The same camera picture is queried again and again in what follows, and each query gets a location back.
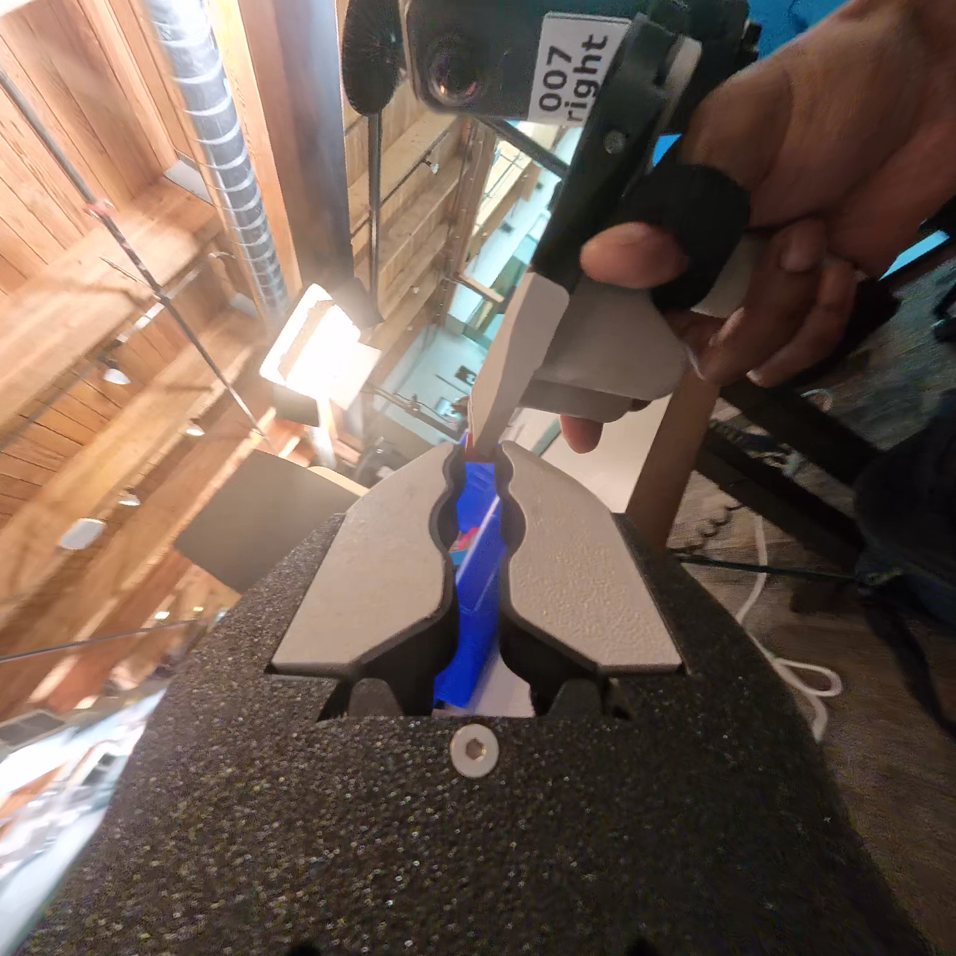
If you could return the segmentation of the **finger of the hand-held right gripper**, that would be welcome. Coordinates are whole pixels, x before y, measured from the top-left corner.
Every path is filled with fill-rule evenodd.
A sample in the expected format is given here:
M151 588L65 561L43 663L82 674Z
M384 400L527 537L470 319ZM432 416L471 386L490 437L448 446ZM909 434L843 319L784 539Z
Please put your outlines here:
M488 460L541 367L570 302L566 289L529 270L508 305L472 388L469 451Z

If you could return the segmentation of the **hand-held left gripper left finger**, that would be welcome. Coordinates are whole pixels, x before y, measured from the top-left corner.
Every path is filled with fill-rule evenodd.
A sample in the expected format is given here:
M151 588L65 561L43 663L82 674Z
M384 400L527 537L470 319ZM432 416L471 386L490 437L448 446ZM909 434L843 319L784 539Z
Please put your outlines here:
M340 679L433 679L457 649L460 447L431 448L347 511L271 660Z

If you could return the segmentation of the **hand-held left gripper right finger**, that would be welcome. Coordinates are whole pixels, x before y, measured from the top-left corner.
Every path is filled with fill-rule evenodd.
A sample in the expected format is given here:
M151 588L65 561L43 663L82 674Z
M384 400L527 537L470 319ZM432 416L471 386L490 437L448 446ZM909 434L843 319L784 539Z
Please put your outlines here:
M510 441L497 448L496 481L508 667L523 679L679 670L671 630L604 503Z

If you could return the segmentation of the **blue plastic bin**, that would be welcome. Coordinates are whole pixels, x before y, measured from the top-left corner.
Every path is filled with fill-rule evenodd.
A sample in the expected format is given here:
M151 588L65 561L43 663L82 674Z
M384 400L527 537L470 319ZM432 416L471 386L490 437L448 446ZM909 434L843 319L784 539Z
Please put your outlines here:
M496 642L498 593L505 543L501 502L492 464L468 461L466 484L457 502L459 535L450 556L456 571L459 607L457 651L435 679L437 707L464 709L478 686Z

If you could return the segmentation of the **person's right hand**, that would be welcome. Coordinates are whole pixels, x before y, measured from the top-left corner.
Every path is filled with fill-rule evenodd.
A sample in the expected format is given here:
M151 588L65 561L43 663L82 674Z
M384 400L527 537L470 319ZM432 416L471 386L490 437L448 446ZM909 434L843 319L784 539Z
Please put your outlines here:
M955 3L847 2L695 110L683 164L749 192L768 238L741 309L670 323L716 387L827 359L857 277L883 275L955 191Z

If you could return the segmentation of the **bright studio panel light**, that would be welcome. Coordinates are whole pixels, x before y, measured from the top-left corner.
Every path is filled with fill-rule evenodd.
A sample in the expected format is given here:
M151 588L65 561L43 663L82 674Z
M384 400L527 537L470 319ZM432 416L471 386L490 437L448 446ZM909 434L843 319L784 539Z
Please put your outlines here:
M346 410L381 358L361 339L348 310L320 285L308 286L259 368L271 384Z

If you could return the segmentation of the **dark bag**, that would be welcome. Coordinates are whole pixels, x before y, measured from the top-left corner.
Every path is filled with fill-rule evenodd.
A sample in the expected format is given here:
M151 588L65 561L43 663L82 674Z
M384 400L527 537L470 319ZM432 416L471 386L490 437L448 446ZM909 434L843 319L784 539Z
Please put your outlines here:
M861 473L854 511L870 555L901 576L928 615L954 633L954 409L939 409Z

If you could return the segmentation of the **wooden post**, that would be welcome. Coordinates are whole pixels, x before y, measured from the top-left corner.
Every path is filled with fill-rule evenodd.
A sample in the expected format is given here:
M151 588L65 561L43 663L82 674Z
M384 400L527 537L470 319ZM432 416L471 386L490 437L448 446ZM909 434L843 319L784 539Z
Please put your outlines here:
M624 515L659 552L666 549L718 399L717 386L687 371L667 403L631 492Z

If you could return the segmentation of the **black metal table frame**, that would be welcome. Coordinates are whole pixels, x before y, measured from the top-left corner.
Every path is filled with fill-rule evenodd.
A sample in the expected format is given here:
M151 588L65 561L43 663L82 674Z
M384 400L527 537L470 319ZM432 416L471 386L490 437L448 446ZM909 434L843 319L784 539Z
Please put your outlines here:
M779 446L798 452L847 487L881 455L864 437L794 390L764 389L744 379L723 388L720 396ZM742 438L729 435L727 425L708 427L694 469L805 549L843 571L854 570L863 550L855 520L747 451Z

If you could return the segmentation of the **foil-wrapped ceiling duct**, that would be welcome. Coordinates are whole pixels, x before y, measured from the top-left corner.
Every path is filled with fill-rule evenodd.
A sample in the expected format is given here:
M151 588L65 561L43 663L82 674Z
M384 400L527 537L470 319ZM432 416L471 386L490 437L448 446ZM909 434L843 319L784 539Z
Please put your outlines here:
M182 104L196 162L233 242L267 327L286 317L289 293L225 66L203 2L145 1L146 20Z

